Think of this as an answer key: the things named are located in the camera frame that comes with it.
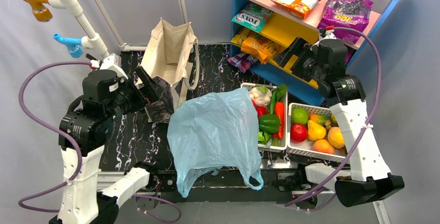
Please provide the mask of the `beige canvas tote bag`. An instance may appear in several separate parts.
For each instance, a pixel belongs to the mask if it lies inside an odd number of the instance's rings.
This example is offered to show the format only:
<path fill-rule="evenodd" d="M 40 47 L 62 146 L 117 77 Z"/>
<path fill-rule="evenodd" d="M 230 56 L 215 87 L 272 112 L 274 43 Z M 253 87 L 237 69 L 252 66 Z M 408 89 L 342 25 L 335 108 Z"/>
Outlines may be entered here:
<path fill-rule="evenodd" d="M 160 19 L 151 31 L 140 66 L 164 93 L 145 106 L 148 122 L 169 123 L 171 115 L 198 85 L 200 58 L 198 39 L 191 23 L 173 26 Z"/>

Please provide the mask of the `purple grape candy bag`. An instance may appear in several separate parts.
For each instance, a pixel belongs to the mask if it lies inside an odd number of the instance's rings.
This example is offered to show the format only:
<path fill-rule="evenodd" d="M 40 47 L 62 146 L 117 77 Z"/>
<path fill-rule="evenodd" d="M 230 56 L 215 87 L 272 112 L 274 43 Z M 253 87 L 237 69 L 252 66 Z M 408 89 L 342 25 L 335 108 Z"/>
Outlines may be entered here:
<path fill-rule="evenodd" d="M 369 24 L 373 4 L 371 0 L 328 0 L 318 29 L 334 26 L 348 27 L 362 32 Z"/>

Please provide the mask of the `light blue plastic bag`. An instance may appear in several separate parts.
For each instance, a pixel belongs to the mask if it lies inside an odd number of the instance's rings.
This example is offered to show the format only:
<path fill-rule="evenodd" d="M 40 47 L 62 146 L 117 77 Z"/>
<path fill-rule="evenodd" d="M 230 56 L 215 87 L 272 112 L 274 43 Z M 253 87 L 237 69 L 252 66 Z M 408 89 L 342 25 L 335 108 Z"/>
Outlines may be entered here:
<path fill-rule="evenodd" d="M 237 168 L 247 187 L 261 190 L 258 133 L 257 112 L 246 88 L 185 101 L 171 115 L 167 132 L 180 195 L 188 197 L 200 176 L 222 167 Z"/>

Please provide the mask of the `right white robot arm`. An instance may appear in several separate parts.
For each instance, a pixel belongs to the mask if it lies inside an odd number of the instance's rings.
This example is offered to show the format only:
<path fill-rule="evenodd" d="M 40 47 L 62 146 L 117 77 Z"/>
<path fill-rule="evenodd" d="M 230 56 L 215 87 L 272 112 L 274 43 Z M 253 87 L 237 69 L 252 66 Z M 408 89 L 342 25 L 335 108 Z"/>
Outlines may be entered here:
<path fill-rule="evenodd" d="M 286 53 L 297 56 L 292 67 L 295 75 L 317 82 L 348 151 L 336 168 L 323 163 L 301 166 L 298 174 L 314 187 L 292 204 L 317 195 L 323 188 L 331 190 L 345 207 L 384 200 L 402 190 L 403 178 L 392 174 L 378 148 L 370 123 L 374 113 L 367 111 L 362 84 L 346 72 L 347 47 L 343 41 L 322 39 L 312 45 L 298 37 Z"/>

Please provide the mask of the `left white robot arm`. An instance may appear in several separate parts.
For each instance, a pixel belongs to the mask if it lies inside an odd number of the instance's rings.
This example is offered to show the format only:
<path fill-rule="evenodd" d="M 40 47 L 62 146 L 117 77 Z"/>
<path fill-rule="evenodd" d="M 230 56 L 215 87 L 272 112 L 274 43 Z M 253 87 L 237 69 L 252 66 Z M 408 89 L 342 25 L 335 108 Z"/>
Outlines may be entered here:
<path fill-rule="evenodd" d="M 51 223 L 114 223 L 120 207 L 150 182 L 152 165 L 138 162 L 124 177 L 98 190 L 100 159 L 114 121 L 142 110 L 163 93 L 138 67 L 136 86 L 121 69 L 94 70 L 82 82 L 83 94 L 68 107 L 59 128 L 63 176 L 67 182 L 61 207 Z"/>

